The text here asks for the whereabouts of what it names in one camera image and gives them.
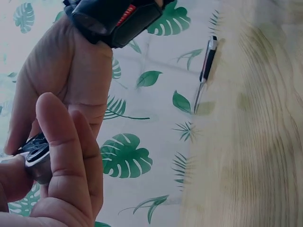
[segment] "wooden table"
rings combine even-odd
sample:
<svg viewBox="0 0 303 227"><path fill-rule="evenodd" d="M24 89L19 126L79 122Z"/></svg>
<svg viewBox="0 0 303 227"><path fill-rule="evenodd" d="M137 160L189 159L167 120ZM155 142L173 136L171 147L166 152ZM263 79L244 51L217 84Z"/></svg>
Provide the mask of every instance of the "wooden table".
<svg viewBox="0 0 303 227"><path fill-rule="evenodd" d="M303 0L222 3L180 227L303 226L302 25Z"/></svg>

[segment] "red stripe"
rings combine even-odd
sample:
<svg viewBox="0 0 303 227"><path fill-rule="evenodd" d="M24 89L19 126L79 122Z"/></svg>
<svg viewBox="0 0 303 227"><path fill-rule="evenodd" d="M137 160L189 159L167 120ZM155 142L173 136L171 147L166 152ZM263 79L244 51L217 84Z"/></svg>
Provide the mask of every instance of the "red stripe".
<svg viewBox="0 0 303 227"><path fill-rule="evenodd" d="M134 5L130 5L127 9L127 11L123 14L123 16L121 17L121 19L119 20L117 26L119 26L120 24L122 24L136 9L136 6Z"/></svg>

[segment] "tablecloth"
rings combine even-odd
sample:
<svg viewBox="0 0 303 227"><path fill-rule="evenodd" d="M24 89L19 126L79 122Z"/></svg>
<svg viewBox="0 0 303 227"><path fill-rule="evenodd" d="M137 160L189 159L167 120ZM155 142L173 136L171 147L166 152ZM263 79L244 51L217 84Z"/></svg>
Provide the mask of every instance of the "tablecloth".
<svg viewBox="0 0 303 227"><path fill-rule="evenodd" d="M189 144L203 134L191 119L206 44L220 23L219 3L175 0L146 31L114 50L97 138L104 161L104 205L96 226L177 226ZM0 3L2 156L18 71L63 13L60 0ZM201 115L214 109L211 101L202 105ZM9 204L10 212L28 216L38 199L36 184L23 200Z"/></svg>

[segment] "black device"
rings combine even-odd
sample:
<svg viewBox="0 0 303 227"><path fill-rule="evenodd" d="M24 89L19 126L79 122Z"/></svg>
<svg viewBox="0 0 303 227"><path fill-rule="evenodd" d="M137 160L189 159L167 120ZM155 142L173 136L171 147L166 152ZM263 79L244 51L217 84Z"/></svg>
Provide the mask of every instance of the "black device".
<svg viewBox="0 0 303 227"><path fill-rule="evenodd" d="M25 170L39 184L48 184L53 176L49 144L43 133L37 134L26 142L13 156L0 158L0 163L7 163L16 155L25 158Z"/></svg>
<svg viewBox="0 0 303 227"><path fill-rule="evenodd" d="M123 48L154 21L174 0L64 0L65 13L92 44L105 42Z"/></svg>

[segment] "hand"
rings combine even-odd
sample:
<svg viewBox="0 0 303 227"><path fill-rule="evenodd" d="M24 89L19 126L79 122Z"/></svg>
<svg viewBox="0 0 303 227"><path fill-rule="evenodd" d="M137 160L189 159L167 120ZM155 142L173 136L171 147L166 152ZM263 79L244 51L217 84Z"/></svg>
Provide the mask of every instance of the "hand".
<svg viewBox="0 0 303 227"><path fill-rule="evenodd" d="M50 93L39 97L36 115L50 143L53 177L30 217L17 216L3 211L8 211L7 202L29 192L33 180L24 170L22 157L0 164L1 226L93 227L103 203L103 167L87 120L78 111L70 116Z"/></svg>
<svg viewBox="0 0 303 227"><path fill-rule="evenodd" d="M35 106L45 92L55 94L69 112L83 113L96 138L111 77L109 46L92 45L63 16L38 42L19 72L5 152L13 154L28 137L40 132Z"/></svg>

